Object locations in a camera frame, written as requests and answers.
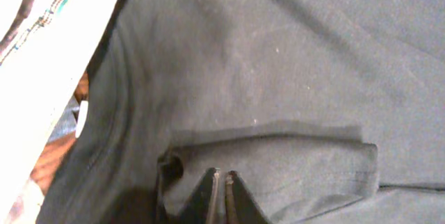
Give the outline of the black t-shirt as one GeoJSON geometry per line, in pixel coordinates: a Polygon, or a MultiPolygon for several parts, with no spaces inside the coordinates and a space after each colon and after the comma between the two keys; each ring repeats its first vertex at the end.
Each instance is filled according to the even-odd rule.
{"type": "Polygon", "coordinates": [[[444,222],[444,0],[120,0],[39,223],[444,222]]]}

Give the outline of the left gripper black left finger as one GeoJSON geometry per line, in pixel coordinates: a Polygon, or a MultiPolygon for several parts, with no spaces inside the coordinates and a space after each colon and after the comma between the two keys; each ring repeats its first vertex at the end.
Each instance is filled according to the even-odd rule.
{"type": "Polygon", "coordinates": [[[216,219],[220,170],[208,169],[177,217],[181,224],[213,224],[216,219]]]}

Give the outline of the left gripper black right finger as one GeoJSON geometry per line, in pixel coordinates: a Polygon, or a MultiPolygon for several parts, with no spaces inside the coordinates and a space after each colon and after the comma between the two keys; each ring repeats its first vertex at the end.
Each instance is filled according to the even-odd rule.
{"type": "Polygon", "coordinates": [[[225,178],[225,211],[228,224],[270,224],[236,171],[225,178]]]}

